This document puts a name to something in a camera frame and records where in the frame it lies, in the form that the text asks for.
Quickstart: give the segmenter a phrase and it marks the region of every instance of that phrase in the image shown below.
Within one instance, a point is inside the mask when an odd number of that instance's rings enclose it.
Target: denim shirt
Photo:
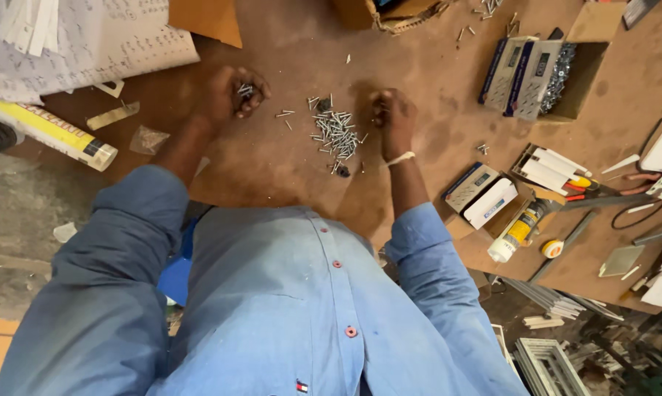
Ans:
[[[401,288],[309,208],[211,210],[170,339],[155,285],[187,200],[152,165],[98,194],[13,338],[1,396],[528,395],[430,203],[392,226]]]

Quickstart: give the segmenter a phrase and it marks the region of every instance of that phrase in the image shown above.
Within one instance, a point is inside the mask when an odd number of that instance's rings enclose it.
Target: fist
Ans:
[[[253,86],[253,94],[244,99],[238,93],[241,85]],[[245,67],[224,66],[206,82],[194,116],[220,128],[234,118],[249,117],[265,99],[272,97],[265,79]]]
[[[373,122],[382,131],[385,162],[412,151],[417,108],[402,91],[389,88],[371,95]]]

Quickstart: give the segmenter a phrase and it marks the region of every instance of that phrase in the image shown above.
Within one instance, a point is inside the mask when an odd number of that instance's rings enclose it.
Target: wrist bracelet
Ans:
[[[388,161],[387,166],[397,165],[400,162],[404,161],[405,159],[414,158],[414,157],[416,157],[416,154],[414,154],[414,151],[407,151],[406,153],[404,153],[401,156],[393,159],[392,161]]]

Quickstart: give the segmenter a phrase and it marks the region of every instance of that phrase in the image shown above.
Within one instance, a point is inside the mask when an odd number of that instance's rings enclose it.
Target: pink button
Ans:
[[[353,338],[357,335],[358,335],[358,331],[356,331],[356,328],[352,326],[348,326],[348,328],[346,329],[346,336],[348,336],[348,338]]]

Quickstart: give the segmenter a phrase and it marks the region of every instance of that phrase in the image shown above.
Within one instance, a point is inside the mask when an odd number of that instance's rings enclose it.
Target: brown table surface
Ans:
[[[274,97],[253,118],[235,122],[230,133],[211,144],[206,155],[212,164],[195,179],[191,198],[219,206],[306,204],[343,221],[377,248],[389,239],[393,218],[388,172],[379,157],[378,135],[368,121],[367,97],[376,87],[402,89],[417,104],[415,151],[442,216],[446,211],[439,195],[467,167],[485,161],[506,171],[528,142],[555,149],[593,170],[595,176],[639,150],[662,117],[662,2],[634,30],[619,27],[580,119],[558,126],[503,118],[476,99],[496,41],[515,11],[522,34],[547,37],[556,26],[568,32],[582,1],[507,0],[493,18],[483,22],[470,13],[478,5],[478,0],[459,1],[441,18],[391,37],[371,30],[345,30],[327,1],[239,1],[243,50],[195,37],[202,62],[126,80],[121,99],[140,101],[141,110],[94,132],[120,150],[104,175],[119,180],[147,163],[150,157],[128,150],[133,132],[146,125],[177,133],[206,76],[226,63],[263,73]],[[456,38],[468,24],[477,35],[466,32],[459,49]],[[351,62],[346,64],[348,54]],[[359,132],[370,132],[358,155],[349,161],[353,170],[349,179],[329,175],[330,158],[318,152],[317,142],[308,137],[315,127],[306,98],[329,92],[334,94],[337,111],[353,112]],[[86,118],[121,105],[119,99],[93,88],[47,96],[45,102],[50,111],[81,128],[86,128]],[[281,109],[297,113],[274,118]],[[482,141],[491,147],[487,157],[474,149]],[[41,157],[47,163],[84,167],[53,150],[45,150]],[[361,161],[365,173],[358,172]],[[633,166],[618,172],[627,171],[634,171]],[[620,179],[609,184],[635,186]],[[618,299],[652,265],[662,241],[647,245],[637,275],[626,281],[597,277],[614,248],[628,245],[662,222],[661,211],[639,226],[614,231],[610,220],[619,209],[603,211],[540,284],[658,312],[661,308],[637,298]],[[583,215],[584,211],[559,214],[535,245],[564,238]],[[530,248],[520,249],[507,264],[496,265],[486,253],[488,246],[480,234],[456,243],[468,267],[515,279],[528,278],[543,261],[538,249]]]

